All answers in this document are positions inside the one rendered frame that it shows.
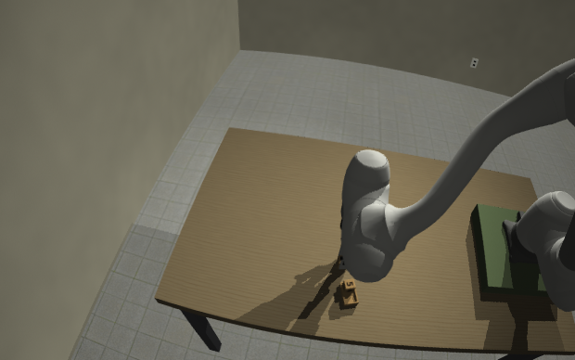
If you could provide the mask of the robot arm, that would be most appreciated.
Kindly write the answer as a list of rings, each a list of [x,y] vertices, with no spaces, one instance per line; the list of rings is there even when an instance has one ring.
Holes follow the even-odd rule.
[[[575,126],[575,58],[488,114],[426,196],[409,207],[389,204],[388,159],[374,150],[357,152],[342,188],[341,250],[347,271],[366,283],[384,278],[408,241],[443,216],[502,141],[564,120]],[[574,198],[563,191],[547,193],[525,213],[518,212],[516,223],[504,220],[503,227],[509,261],[538,264],[551,301],[564,312],[575,311]]]

